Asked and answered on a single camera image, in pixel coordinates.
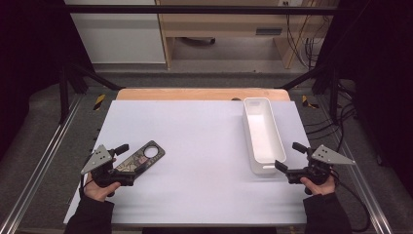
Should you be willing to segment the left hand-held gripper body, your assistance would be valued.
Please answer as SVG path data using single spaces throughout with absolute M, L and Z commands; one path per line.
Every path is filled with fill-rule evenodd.
M 106 187 L 113 182 L 120 182 L 122 186 L 133 186 L 134 173 L 120 173 L 113 167 L 115 149 L 107 149 L 101 144 L 87 159 L 81 175 L 90 173 L 100 187 Z

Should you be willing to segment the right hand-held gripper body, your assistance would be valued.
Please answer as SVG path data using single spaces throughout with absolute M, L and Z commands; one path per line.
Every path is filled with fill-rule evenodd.
M 356 162 L 324 145 L 317 149 L 307 147 L 308 165 L 303 169 L 287 170 L 286 177 L 290 184 L 300 183 L 306 177 L 316 185 L 321 185 L 329 178 L 333 165 L 354 165 Z

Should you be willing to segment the dark patterned tag with hole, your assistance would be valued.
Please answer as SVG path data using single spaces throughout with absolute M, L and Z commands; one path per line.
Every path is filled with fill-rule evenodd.
M 147 164 L 149 168 L 158 162 L 166 151 L 154 140 L 150 140 L 129 158 L 116 167 L 120 173 L 134 173 L 134 170 L 140 165 Z

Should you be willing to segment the person's left hand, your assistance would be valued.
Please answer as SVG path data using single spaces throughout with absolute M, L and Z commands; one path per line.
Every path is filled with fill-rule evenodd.
M 114 193 L 120 186 L 120 182 L 113 182 L 106 187 L 100 187 L 95 183 L 92 175 L 88 174 L 86 184 L 84 185 L 84 193 L 87 197 L 93 200 L 104 202 L 106 198 Z

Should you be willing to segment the person's right hand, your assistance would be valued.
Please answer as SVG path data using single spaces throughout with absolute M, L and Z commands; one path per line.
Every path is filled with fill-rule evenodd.
M 313 195 L 327 195 L 335 192 L 335 181 L 332 176 L 330 176 L 326 182 L 321 185 L 314 184 L 306 177 L 301 177 L 300 181 L 312 192 Z

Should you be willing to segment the white plastic bin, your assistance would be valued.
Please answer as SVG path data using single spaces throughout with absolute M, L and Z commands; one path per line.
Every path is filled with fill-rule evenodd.
M 270 101 L 265 97 L 244 99 L 244 134 L 251 170 L 257 175 L 274 174 L 277 161 L 286 155 Z

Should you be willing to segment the white table mat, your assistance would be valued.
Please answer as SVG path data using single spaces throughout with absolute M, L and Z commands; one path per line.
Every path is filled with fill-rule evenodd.
M 240 101 L 111 103 L 97 143 L 150 140 L 165 156 L 132 186 L 118 189 L 112 221 L 127 226 L 277 226 L 306 220 L 304 189 L 249 165 Z

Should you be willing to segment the black metal stand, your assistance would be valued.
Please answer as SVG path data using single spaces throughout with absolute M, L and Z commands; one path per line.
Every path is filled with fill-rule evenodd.
M 338 91 L 339 73 L 333 65 L 321 64 L 314 69 L 300 75 L 298 78 L 281 86 L 282 90 L 289 91 L 297 85 L 315 78 L 312 92 L 315 95 L 322 95 L 329 90 L 328 114 L 334 124 L 338 124 Z
M 76 94 L 85 94 L 89 88 L 84 78 L 92 78 L 97 83 L 112 91 L 120 91 L 122 87 L 97 75 L 93 69 L 87 69 L 76 63 L 67 63 L 59 72 L 60 95 L 60 124 L 69 116 L 68 85 L 71 85 Z

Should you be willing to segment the black curtain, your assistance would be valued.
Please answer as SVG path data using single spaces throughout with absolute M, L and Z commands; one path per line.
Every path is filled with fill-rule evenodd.
M 30 97 L 58 82 L 66 64 L 93 68 L 64 0 L 0 0 L 0 160 L 14 141 Z
M 413 193 L 413 0 L 339 0 L 319 54 L 356 83 L 379 154 Z

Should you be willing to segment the wooden table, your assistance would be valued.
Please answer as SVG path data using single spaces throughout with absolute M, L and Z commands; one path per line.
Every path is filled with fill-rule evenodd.
M 116 100 L 244 100 L 245 98 L 267 98 L 290 101 L 283 89 L 263 88 L 136 88 L 123 89 Z

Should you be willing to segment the white cabinet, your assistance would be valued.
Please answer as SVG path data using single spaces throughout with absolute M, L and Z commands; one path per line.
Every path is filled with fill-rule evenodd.
M 165 63 L 156 14 L 72 14 L 93 64 Z

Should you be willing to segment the grey label on desk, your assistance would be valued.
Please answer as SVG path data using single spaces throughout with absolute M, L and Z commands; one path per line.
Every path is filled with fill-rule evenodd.
M 282 34 L 282 28 L 256 28 L 257 36 L 278 36 Z

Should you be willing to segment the wooden desk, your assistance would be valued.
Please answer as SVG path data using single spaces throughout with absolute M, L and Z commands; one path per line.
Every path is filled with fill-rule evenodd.
M 340 0 L 155 0 L 158 6 L 257 6 L 257 7 L 336 7 Z M 283 66 L 288 69 L 299 59 L 307 38 L 325 37 L 332 16 L 301 15 L 194 15 L 160 14 L 161 31 L 167 41 L 188 37 L 267 37 L 274 40 Z M 257 36 L 256 28 L 282 28 L 278 36 Z

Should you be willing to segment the aluminium rail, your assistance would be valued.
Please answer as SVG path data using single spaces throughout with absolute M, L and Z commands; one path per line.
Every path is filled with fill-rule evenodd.
M 320 109 L 327 116 L 329 114 L 328 101 L 326 97 L 316 96 L 319 101 Z M 349 145 L 346 141 L 340 141 L 340 138 L 343 136 L 341 131 L 335 132 L 334 141 L 341 145 L 339 152 L 343 153 L 345 156 L 348 156 L 350 159 L 354 159 Z M 377 199 L 375 198 L 373 191 L 370 186 L 367 184 L 367 181 L 362 174 L 358 165 L 350 166 L 348 168 L 350 177 L 352 178 L 354 187 L 357 190 L 359 198 L 362 200 L 367 210 L 369 211 L 369 219 L 372 226 L 375 229 L 376 234 L 394 234 L 391 226 L 385 217 Z
M 49 166 L 51 165 L 58 148 L 60 147 L 63 139 L 70 127 L 70 124 L 76 115 L 79 104 L 83 97 L 75 95 L 74 99 L 69 105 L 67 116 L 61 123 L 56 126 L 53 136 L 48 141 L 48 145 L 42 152 L 41 157 L 36 162 L 36 167 L 30 174 L 30 178 L 24 184 L 24 188 L 20 192 L 16 202 L 11 210 L 8 212 L 4 221 L 0 224 L 0 234 L 15 234 L 18 230 L 19 224 L 25 215 L 30 203 L 33 200 Z

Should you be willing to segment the black horizontal frame bar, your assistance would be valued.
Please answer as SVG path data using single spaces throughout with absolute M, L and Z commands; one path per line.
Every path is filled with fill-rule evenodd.
M 331 16 L 339 12 L 332 7 L 251 7 L 187 5 L 65 5 L 69 13 L 79 14 L 210 14 L 210 15 L 316 15 Z

